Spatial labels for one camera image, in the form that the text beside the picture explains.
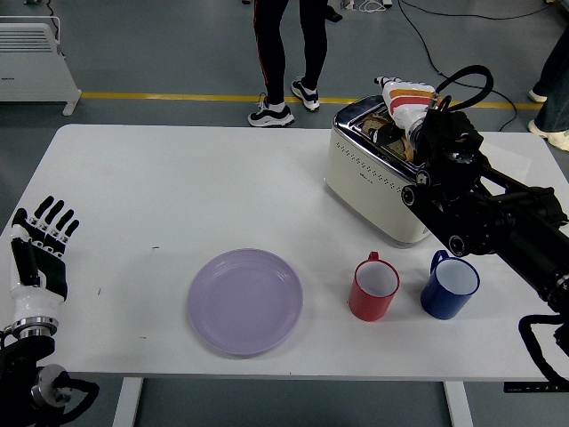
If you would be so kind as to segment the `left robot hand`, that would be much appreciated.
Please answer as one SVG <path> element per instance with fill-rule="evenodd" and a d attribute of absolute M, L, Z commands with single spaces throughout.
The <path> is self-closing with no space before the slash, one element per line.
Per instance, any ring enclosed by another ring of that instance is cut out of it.
<path fill-rule="evenodd" d="M 57 316 L 68 296 L 63 255 L 79 224 L 75 211 L 52 196 L 33 213 L 23 207 L 16 210 L 10 237 L 10 295 L 16 303 L 15 321 Z"/>

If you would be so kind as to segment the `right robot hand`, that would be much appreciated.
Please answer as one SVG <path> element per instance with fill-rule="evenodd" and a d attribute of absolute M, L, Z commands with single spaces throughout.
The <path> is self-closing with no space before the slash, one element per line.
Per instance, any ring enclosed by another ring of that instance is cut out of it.
<path fill-rule="evenodd" d="M 376 77 L 374 82 L 381 87 L 381 96 L 395 126 L 416 149 L 422 124 L 428 110 L 438 104 L 439 93 L 432 85 L 398 77 Z"/>

